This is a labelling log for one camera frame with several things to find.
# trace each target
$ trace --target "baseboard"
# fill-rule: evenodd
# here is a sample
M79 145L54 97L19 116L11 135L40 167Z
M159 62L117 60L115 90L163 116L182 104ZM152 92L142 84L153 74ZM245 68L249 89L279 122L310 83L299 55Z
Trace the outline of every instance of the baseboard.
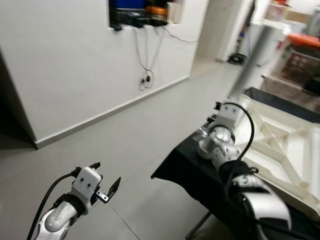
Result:
M156 93L159 93L159 92L165 90L166 88L173 87L174 85L176 85L176 84L178 84L178 83L180 83L180 82L182 82L184 80L187 80L187 79L189 79L189 76L181 77L181 78L179 78L179 79L177 79L175 81L172 81L172 82L170 82L168 84L165 84L165 85L163 85L163 86L161 86L161 87L159 87L159 88L157 88L155 90L147 92L147 93L145 93L145 94L143 94L143 95L141 95L139 97L136 97L136 98L134 98L134 99L132 99L130 101L127 101L127 102L125 102L123 104L120 104L120 105L114 107L114 108L111 108L110 110L108 110L106 112L103 112L103 113L101 113L99 115L96 115L96 116L94 116L94 117L92 117L92 118L90 118L90 119L88 119L86 121L80 122L80 123L78 123L78 124L76 124L74 126L66 128L66 129L64 129L64 130L62 130L60 132L57 132L57 133L53 134L53 135L50 135L48 137L42 138L40 140L37 140L37 141L34 142L35 148L36 149L44 148L45 146L48 146L48 145L50 145L50 144L52 144L54 142L57 142L57 141L59 141L59 140L61 140L63 138L66 138L66 137L68 137L68 136L70 136L70 135L72 135L72 134L74 134L74 133L76 133L76 132L78 132L78 131L80 131L82 129L85 129L85 128L87 128L87 127L89 127L89 126L91 126L91 125L93 125L95 123L98 123L98 122L106 119L107 117L109 117L111 115L114 115L117 112L122 111L123 109L130 107L133 104L138 103L139 101L145 100L147 97L150 97L150 96L152 96L152 95L154 95Z

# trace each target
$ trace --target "robotic arm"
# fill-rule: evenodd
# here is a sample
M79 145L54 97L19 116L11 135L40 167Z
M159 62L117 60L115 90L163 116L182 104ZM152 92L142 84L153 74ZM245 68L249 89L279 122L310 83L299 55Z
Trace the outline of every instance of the robotic arm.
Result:
M231 218L234 219L232 225L243 235L241 239L291 239L287 235L250 221L257 220L287 231L292 225L286 204L252 173L245 162L238 160L241 151L235 146L234 129L242 110L232 103L217 104L216 109L219 110L219 114L209 124L208 137L199 141L197 151L216 168L225 190L227 189L226 198L230 199L233 210L242 212L243 219L239 220L235 211L230 211Z
M76 167L70 174L75 177L71 191L63 194L53 204L52 209L38 222L38 234L35 240L63 240L77 218L87 215L97 200L107 203L118 190L121 178L111 186L107 194L100 190L102 175L96 169L100 163L84 168ZM32 224L27 240L31 239L35 224Z

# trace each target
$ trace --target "black tablecloth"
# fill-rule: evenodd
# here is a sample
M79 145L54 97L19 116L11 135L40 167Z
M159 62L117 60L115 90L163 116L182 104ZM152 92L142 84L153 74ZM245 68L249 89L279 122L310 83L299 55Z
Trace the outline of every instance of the black tablecloth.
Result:
M205 206L213 215L230 226L230 214L223 197L223 185L210 161L197 153L196 134L180 143L152 174L152 178L172 181L182 186L187 193ZM303 213L288 206L295 232L320 239L320 226L311 222Z

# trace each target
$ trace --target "electrical cable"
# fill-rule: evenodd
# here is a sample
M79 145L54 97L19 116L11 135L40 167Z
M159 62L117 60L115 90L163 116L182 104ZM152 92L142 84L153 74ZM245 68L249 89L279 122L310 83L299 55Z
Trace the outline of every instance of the electrical cable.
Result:
M159 32L158 32L156 26L153 26L153 29L154 29L155 33L159 36Z
M250 148L253 140L254 140L254 136L255 136L255 125L254 125L254 121L252 120L250 114L247 112L247 110L245 110L240 104L237 104L237 103L234 103L234 102L225 102L224 103L225 105L234 105L234 106L237 106L238 108L240 108L245 114L246 116L248 117L249 121L250 121L250 126L251 126L251 134L250 134L250 139L247 143L247 145L245 146L244 150L242 151L242 153L239 155L239 157L235 160L235 164L233 165L232 169L231 169L231 172L230 172L230 175L228 177L228 180L225 184L225 187L224 187L224 198L226 200L226 202L234 209L236 210L237 212L239 212L241 215L243 215L244 217L246 217L247 219L250 219L251 221L253 221L254 223L256 223L257 225L261 225L261 226L264 226L266 228L269 228L269 229L272 229L274 231L277 231L277 232L280 232L280 233L283 233L283 234L286 234L286 235L289 235L289 236L292 236L294 238L298 238L298 239L302 239L302 240L316 240L314 238L310 238L308 236L305 236L303 234L299 234L299 233L296 233L296 232L293 232L293 231L290 231L290 230L287 230L287 229L284 229L282 227L278 227L274 224L269 224L269 223L266 223L266 222L263 222L259 219L256 219L246 213L244 213L242 210L240 210L237 206L235 206L232 201L230 200L229 198L229 187L231 186L231 183L232 183L232 179L233 179L233 175L234 175L234 172L235 172L235 169L238 165L238 163L241 161L242 157L246 154L246 152L248 151L248 149Z
M149 36L148 36L148 30L144 27L144 32L145 32L145 40L144 40L144 55L145 55L145 67L148 69L149 65Z
M179 37L177 37L175 35L172 35L171 32L168 30L168 28L166 28L165 26L160 26L160 27L164 28L170 34L171 37L174 37L174 38L178 39L179 41L182 41L182 42L185 42L185 43L188 43L188 44L197 42L197 41L183 40L183 39L181 39L181 38L179 38Z
M48 191L46 192L46 194L44 195L44 198L42 199L42 202L34 216L34 219L33 219L33 222L32 222L32 225L31 225L31 228L30 228L30 231L29 231L29 234L28 234L28 237L26 238L26 240L31 240L32 238L32 235L34 234L34 231L35 231L35 228L37 226L37 223L38 223L38 220L39 220L39 217L41 215L41 212L42 210L44 209L45 207L45 204L51 194L51 192L53 191L53 189L56 187L56 185L61 182L63 179L66 179L68 177L72 177L73 176L73 173L68 173L66 175L63 175L61 177L59 177L57 180L55 180L55 182L50 186L50 188L48 189Z
M138 57L138 60L139 60L139 63L141 65L141 67L144 69L144 70L148 70L142 63L141 61L141 57L140 57L140 50L139 50L139 45L138 45L138 34L137 34L137 29L135 27L133 27L134 30L133 32L135 33L134 34L134 43L135 43L135 51L136 51L136 55Z
M139 87L140 91L145 91L146 89L152 88L154 83L155 83L155 74L151 69L153 69L153 67L156 64L156 61L157 61L157 58L159 56L162 43L163 43L164 38L165 38L165 31L163 31L163 33L162 33L162 35L160 37L159 43L157 45L157 48L155 50L153 60L152 60L151 65L149 67L149 36L148 36L148 29L144 28L144 31L145 31L145 37L146 37L145 46L144 46L145 47L145 58L146 58L145 65L142 63L142 59L141 59L141 55L140 55L140 49L139 49L139 45L138 45L137 30L134 29L134 32L135 32L135 34L134 34L134 43L135 43L136 53L137 53L137 57L138 57L139 63L142 66L142 68L144 69L144 72L142 74L142 81L140 82L140 87Z

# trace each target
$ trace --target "orange object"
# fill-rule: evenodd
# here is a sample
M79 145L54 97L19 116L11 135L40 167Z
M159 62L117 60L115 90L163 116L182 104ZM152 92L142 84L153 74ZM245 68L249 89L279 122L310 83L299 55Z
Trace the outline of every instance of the orange object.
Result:
M272 1L273 4L279 4L279 5L286 5L287 0L277 0L277 1Z
M145 10L152 14L167 15L168 9L159 6L147 6Z
M309 36L301 33L291 33L288 38L290 41L298 46L320 48L320 40L315 36Z

